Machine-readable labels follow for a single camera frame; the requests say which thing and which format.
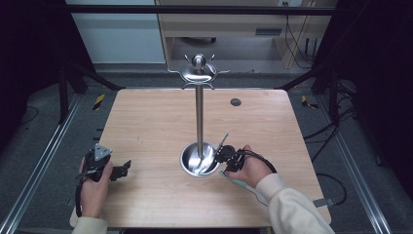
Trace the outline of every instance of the beige sleeve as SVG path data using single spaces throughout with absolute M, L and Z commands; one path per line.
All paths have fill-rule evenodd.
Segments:
M 286 187 L 278 174 L 265 176 L 256 190 L 268 202 L 275 233 L 334 233 L 314 203 L 303 193 Z
M 79 217 L 72 234 L 105 234 L 107 222 L 93 217 Z

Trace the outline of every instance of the wooden table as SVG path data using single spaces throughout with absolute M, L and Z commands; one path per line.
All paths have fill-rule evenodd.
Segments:
M 233 106 L 239 98 L 240 106 Z M 250 144 L 286 184 L 322 198 L 319 182 L 288 95 L 281 90 L 205 90 L 204 141 Z M 114 165 L 131 160 L 127 177 L 111 182 L 102 218 L 111 227 L 264 227 L 267 208 L 254 194 L 222 177 L 193 177 L 179 155 L 196 141 L 194 90 L 122 90 L 100 144 Z M 319 208 L 330 222 L 327 207 Z M 73 214 L 71 224 L 76 223 Z

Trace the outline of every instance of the round base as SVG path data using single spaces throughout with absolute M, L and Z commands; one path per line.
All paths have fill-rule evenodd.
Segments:
M 198 156 L 198 143 L 194 142 L 185 146 L 180 155 L 180 164 L 185 173 L 203 177 L 212 175 L 220 166 L 213 160 L 215 147 L 213 144 L 204 142 L 203 146 L 204 158 Z

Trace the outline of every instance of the metal rail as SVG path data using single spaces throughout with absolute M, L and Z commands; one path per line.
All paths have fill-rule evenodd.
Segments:
M 318 97 L 317 100 L 318 100 L 318 103 L 320 104 L 322 113 L 324 114 L 326 121 L 329 122 L 330 118 L 328 115 L 327 103 L 325 99 Z M 392 230 L 389 227 L 386 221 L 386 218 L 384 217 L 379 207 L 379 204 L 374 198 L 374 195 L 371 192 L 367 181 L 365 180 L 360 169 L 358 168 L 357 163 L 355 159 L 353 158 L 352 152 L 347 146 L 340 131 L 337 133 L 337 136 L 335 139 L 336 139 L 337 147 L 340 150 L 340 155 L 342 156 L 343 163 L 347 169 L 347 172 L 349 173 L 349 176 L 353 182 L 353 185 L 355 186 L 358 197 L 364 206 L 364 209 L 367 213 L 368 218 L 370 219 L 370 222 L 374 228 L 374 231 L 379 234 L 392 233 Z
M 208 14 L 208 15 L 347 15 L 350 9 L 306 7 L 181 6 L 181 5 L 45 5 L 49 12 L 89 14 Z
M 36 165 L 36 168 L 33 170 L 33 173 L 31 174 L 29 180 L 20 192 L 19 197 L 15 201 L 15 204 L 13 205 L 9 214 L 2 221 L 0 225 L 1 234 L 13 234 L 18 228 L 19 222 L 24 212 L 30 204 L 37 187 L 42 181 L 43 175 L 45 174 L 47 168 L 52 162 L 52 159 L 54 158 L 55 153 L 57 151 L 57 148 L 60 145 L 60 142 L 64 137 L 73 119 L 74 114 L 76 113 L 80 99 L 80 95 L 75 95 L 75 98 L 73 99 L 70 106 L 71 111 L 67 115 L 66 120 L 62 124 L 57 126 L 56 131 L 52 136 L 51 140 L 49 141 L 49 144 L 43 152 L 42 156 L 40 157 L 39 162 Z

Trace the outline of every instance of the person's hand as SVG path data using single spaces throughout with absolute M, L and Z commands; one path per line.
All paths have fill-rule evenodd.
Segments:
M 244 146 L 244 150 L 252 151 L 249 145 Z M 231 179 L 239 179 L 255 188 L 262 178 L 271 173 L 271 169 L 261 160 L 245 156 L 244 167 L 239 172 L 225 172 L 225 175 Z
M 80 167 L 80 173 L 82 172 L 82 161 Z M 82 186 L 82 192 L 80 195 L 82 203 L 82 216 L 99 218 L 102 211 L 104 202 L 106 200 L 107 190 L 109 186 L 109 178 L 112 175 L 113 163 L 109 161 L 103 170 L 102 176 L 99 182 L 87 178 Z

